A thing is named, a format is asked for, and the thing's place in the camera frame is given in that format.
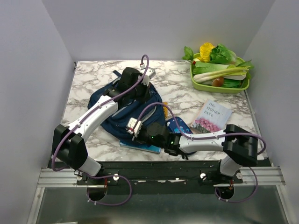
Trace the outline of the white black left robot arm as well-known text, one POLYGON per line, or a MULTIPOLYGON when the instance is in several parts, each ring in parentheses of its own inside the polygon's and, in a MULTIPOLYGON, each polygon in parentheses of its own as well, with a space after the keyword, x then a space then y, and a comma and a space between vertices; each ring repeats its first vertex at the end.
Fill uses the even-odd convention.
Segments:
POLYGON ((102 166, 88 155, 86 141, 109 117, 129 103, 144 104, 151 97, 150 79, 154 76, 126 67, 122 74, 97 90, 90 98, 88 111, 67 126, 58 125, 54 130, 53 160, 60 159, 67 166, 87 174, 93 184, 103 181, 102 166))

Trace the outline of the blue thin notebook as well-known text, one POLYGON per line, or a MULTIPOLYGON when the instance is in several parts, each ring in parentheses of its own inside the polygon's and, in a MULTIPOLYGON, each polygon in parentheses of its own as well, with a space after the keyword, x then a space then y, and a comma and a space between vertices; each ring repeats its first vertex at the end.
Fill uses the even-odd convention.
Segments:
POLYGON ((141 150, 141 151, 155 153, 155 154, 160 154, 160 152, 161 152, 161 149, 156 146, 149 146, 146 144, 140 144, 140 143, 134 143, 134 142, 124 142, 121 140, 120 140, 120 147, 136 149, 136 150, 141 150))

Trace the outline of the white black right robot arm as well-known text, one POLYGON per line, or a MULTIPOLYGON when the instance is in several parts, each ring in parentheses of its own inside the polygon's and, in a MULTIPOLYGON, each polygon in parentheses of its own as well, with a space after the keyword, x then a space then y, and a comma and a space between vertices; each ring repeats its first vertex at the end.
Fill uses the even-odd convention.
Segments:
POLYGON ((166 126, 153 123, 133 134, 134 141, 159 147, 172 156, 199 151, 226 153, 215 171, 215 178, 221 183, 231 179, 241 167, 257 165, 258 139, 258 135, 232 124, 214 133, 186 134, 172 133, 166 126))

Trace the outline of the yellow orange paperback book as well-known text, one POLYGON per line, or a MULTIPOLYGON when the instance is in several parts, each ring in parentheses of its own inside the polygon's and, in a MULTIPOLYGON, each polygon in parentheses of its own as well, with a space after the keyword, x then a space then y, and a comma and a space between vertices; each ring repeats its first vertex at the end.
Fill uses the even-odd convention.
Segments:
POLYGON ((163 106, 163 111, 164 111, 164 118, 168 118, 168 109, 167 107, 163 106))

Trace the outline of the blue dinosaur pencil case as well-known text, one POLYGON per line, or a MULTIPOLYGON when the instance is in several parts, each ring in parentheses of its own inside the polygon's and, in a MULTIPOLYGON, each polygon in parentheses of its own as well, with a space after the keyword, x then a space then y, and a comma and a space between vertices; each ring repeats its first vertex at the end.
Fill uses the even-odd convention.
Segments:
POLYGON ((168 127, 170 132, 180 133, 180 131, 183 131, 183 133, 192 134, 192 131, 190 130, 188 125, 180 117, 175 117, 175 119, 171 118, 166 121, 166 126, 168 127))

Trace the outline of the navy blue student backpack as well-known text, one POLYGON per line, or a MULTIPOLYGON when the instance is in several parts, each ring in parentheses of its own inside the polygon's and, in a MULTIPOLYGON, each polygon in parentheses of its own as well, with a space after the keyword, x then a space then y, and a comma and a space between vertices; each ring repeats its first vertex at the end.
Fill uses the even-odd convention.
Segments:
MULTIPOLYGON (((119 79, 121 78, 121 74, 114 70, 113 73, 117 76, 117 78, 105 85, 104 87, 98 89, 94 92, 89 99, 89 103, 87 108, 90 109, 92 106, 96 104, 99 98, 103 95, 104 91, 106 91, 111 86, 117 86, 119 79)), ((142 110, 149 104, 154 102, 162 102, 162 98, 155 89, 153 85, 149 88, 150 99, 146 101, 144 104, 139 101, 129 101, 127 105, 123 108, 119 109, 116 113, 108 117, 102 124, 102 128, 110 133, 112 136, 116 137, 121 141, 132 140, 132 136, 127 132, 126 127, 130 118, 138 118, 142 110)), ((141 118, 143 126, 150 126, 152 123, 159 123, 160 125, 165 125, 165 117, 164 110, 161 105, 155 105, 151 108, 147 109, 146 112, 142 115, 141 118)))

